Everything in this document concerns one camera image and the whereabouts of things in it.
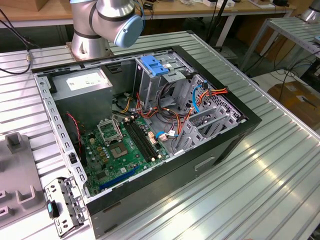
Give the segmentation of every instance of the table leg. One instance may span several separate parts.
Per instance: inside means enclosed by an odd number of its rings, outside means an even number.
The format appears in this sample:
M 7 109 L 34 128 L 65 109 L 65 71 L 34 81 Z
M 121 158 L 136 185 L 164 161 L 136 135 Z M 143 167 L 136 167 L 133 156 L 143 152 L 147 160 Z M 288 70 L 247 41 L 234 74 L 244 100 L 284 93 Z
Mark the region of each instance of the table leg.
M 284 18 L 290 17 L 292 12 L 293 12 L 292 10 L 289 10 L 288 12 L 285 13 L 285 15 L 283 17 Z M 260 52 L 260 56 L 263 56 L 266 53 L 266 51 L 268 51 L 271 44 L 276 40 L 277 36 L 278 36 L 278 33 L 276 31 L 274 31 L 273 34 L 271 35 L 271 37 L 269 38 L 268 42 L 265 44 L 264 48 Z
M 216 47 L 221 47 L 224 44 L 224 41 L 226 40 L 227 34 L 232 26 L 232 23 L 235 20 L 236 15 L 232 14 L 230 16 L 228 16 L 228 19 L 226 20 L 224 27 L 222 29 L 222 32 L 219 36 L 218 41 L 216 42 Z
M 266 19 L 262 25 L 262 27 L 260 28 L 259 32 L 257 33 L 257 35 L 255 36 L 253 42 L 251 43 L 249 49 L 246 51 L 245 56 L 243 58 L 242 64 L 240 66 L 240 70 L 243 71 L 246 64 L 248 63 L 249 58 L 251 57 L 252 53 L 254 52 L 254 50 L 256 49 L 260 39 L 262 38 L 262 36 L 265 34 L 267 27 L 268 27 L 268 19 Z

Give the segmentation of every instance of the blue cable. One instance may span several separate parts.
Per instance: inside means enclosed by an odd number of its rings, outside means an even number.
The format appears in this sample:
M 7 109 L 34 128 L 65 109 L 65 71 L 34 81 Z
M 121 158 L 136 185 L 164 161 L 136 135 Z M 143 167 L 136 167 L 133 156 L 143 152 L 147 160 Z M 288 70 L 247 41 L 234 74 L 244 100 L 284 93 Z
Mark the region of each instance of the blue cable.
M 200 87 L 202 87 L 202 85 L 196 86 L 192 92 L 192 104 L 193 104 L 193 107 L 197 113 L 199 113 L 200 111 L 199 111 L 199 108 L 197 107 L 197 103 L 196 103 L 196 90 L 197 90 L 197 88 L 200 88 Z
M 158 137 L 159 137 L 161 134 L 165 134 L 165 132 L 164 132 L 164 131 L 158 132 L 158 133 L 155 135 L 155 138 L 158 139 Z

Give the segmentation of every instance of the yellow wire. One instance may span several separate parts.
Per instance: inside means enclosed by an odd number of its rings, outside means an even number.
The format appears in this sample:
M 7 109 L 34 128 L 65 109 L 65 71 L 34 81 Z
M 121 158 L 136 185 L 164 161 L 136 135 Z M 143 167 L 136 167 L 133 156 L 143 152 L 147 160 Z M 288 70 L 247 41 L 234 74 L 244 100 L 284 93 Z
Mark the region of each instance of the yellow wire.
M 124 113 L 126 113 L 126 112 L 129 110 L 130 100 L 131 100 L 131 98 L 129 97 L 125 109 L 120 112 L 121 114 L 124 114 Z

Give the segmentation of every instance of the label sticker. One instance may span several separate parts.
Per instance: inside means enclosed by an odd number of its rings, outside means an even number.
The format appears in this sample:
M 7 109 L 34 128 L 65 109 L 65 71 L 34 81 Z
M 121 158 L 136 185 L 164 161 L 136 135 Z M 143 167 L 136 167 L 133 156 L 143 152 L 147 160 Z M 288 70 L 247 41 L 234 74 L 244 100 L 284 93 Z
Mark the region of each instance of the label sticker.
M 291 91 L 291 92 L 295 92 L 297 91 L 297 89 L 295 88 L 295 86 L 292 86 L 292 85 L 286 85 L 286 88 Z
M 164 65 L 162 65 L 164 68 L 171 68 L 172 66 L 171 66 L 171 64 L 164 64 Z
M 170 131 L 168 132 L 169 136 L 174 136 L 175 133 L 176 133 L 176 131 L 174 131 L 174 130 L 170 130 Z
M 101 77 L 97 72 L 94 72 L 82 76 L 68 78 L 66 83 L 69 85 L 70 90 L 74 91 L 98 84 L 106 84 L 108 83 L 108 80 Z

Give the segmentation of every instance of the aluminum extrusion table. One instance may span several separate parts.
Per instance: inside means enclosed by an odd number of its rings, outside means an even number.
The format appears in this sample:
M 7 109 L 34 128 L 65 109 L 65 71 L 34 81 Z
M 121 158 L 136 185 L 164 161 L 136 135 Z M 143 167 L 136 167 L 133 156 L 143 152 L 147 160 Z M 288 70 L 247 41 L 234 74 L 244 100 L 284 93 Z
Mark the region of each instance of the aluminum extrusion table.
M 272 28 L 275 31 L 272 37 L 273 40 L 276 39 L 278 34 L 281 34 L 311 54 L 316 53 L 315 56 L 320 57 L 320 45 L 314 41 L 316 36 L 320 36 L 320 23 L 310 24 L 298 17 L 270 18 L 264 21 L 251 46 L 247 50 L 240 67 L 242 71 L 268 28 Z M 269 41 L 260 55 L 263 55 L 270 45 L 271 42 Z
M 129 49 L 112 45 L 112 51 L 172 45 L 182 46 L 262 122 L 221 164 L 105 239 L 307 239 L 320 223 L 320 137 L 194 34 L 142 36 Z M 34 67 L 74 61 L 65 46 L 32 52 Z M 1 53 L 0 67 L 20 71 L 26 67 L 25 57 L 25 51 Z M 29 136 L 43 186 L 67 176 L 31 72 L 0 72 L 0 138 L 14 131 Z M 0 236 L 59 239 L 46 209 L 0 230 Z M 66 239 L 93 237 L 86 222 Z

